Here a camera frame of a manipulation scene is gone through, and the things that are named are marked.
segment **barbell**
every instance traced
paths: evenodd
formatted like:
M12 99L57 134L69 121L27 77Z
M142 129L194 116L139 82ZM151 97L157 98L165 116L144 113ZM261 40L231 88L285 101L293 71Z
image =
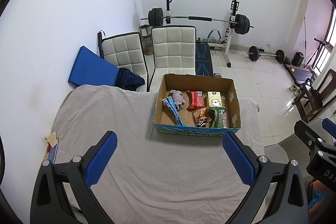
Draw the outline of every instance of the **barbell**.
M141 20L148 20L148 24L151 27L163 26L164 18L187 18L188 20L202 20L202 21L220 21L231 23L234 25L234 30L237 34L247 34L250 28L254 28L250 25L250 20L245 15L236 15L235 21L215 19L211 17L196 17L196 16L163 16L162 8L153 8L148 12L147 18L141 18Z
M274 56L280 64L285 61L285 53L283 50L277 50L275 54L261 54L256 46L251 46L247 54L251 61L257 61L261 55Z

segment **shoe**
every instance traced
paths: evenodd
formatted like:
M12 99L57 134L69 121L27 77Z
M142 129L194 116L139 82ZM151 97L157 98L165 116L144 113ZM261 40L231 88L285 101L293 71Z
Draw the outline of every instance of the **shoe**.
M300 95L300 93L301 93L301 90L296 90L296 91L294 91L294 96L298 97Z
M289 90L290 90L290 91L297 91L297 90L299 90L299 87L296 86L296 85L291 85L291 86L289 87Z

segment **metal screw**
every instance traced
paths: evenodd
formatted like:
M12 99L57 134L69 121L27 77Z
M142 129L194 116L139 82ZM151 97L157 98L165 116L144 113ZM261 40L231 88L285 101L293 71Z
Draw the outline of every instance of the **metal screw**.
M291 160L291 164L292 164L293 166L297 166L297 165L298 165L298 162L297 162L297 160Z
M73 162L80 162L81 159L82 159L81 156L74 156L74 157L72 158L72 161L73 161Z
M49 165L49 162L50 162L49 160L45 160L45 161L43 161L42 165L43 165L43 166L48 166L48 165Z
M260 156L259 160L263 163L268 162L268 158L266 156Z

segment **open cardboard box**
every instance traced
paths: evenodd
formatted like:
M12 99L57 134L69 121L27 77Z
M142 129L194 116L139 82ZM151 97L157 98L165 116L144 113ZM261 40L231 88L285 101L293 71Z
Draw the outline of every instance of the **open cardboard box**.
M178 114L186 127L176 126L174 115L162 103L162 99L169 96L171 90L180 90L183 93L185 104ZM192 112L187 110L189 106L187 90L202 91L205 106L207 105L205 95L208 91L220 92L221 96L226 98L225 105L228 108L230 128L196 127ZM157 132L161 133L212 137L222 137L228 131L236 133L241 127L241 122L239 102L233 80L209 76L165 74L157 93L153 122Z

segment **wooden chair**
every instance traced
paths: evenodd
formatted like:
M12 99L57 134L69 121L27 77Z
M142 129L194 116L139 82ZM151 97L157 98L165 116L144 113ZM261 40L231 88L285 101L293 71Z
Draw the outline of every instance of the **wooden chair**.
M325 83L328 76L331 76L331 80L329 84L321 90L323 84ZM325 75L323 81L320 86L313 90L309 85L304 85L302 92L298 97L295 98L293 105L295 105L302 98L308 99L308 101L304 104L304 106L310 104L311 111L303 118L304 121L308 121L310 117L313 119L320 114L326 107L328 107L335 99L336 95L331 98L327 103L323 103L323 100L326 99L332 92L336 89L336 72L330 69Z

